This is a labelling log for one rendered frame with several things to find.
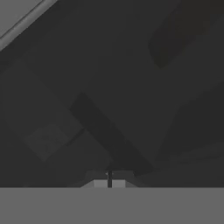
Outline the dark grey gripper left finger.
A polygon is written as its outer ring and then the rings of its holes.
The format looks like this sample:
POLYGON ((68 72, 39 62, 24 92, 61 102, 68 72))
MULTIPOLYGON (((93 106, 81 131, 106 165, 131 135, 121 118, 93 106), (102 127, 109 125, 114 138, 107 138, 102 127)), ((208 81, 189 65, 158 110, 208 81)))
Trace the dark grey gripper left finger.
POLYGON ((89 172, 84 178, 82 188, 107 188, 108 177, 105 173, 98 171, 89 172))

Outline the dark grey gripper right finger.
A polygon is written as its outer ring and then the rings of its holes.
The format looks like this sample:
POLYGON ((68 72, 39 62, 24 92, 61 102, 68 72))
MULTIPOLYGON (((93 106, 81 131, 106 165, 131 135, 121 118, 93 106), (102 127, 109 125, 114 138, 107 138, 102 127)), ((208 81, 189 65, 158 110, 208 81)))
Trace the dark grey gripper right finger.
POLYGON ((112 175, 113 188, 134 188, 138 183, 130 171, 115 171, 112 175))

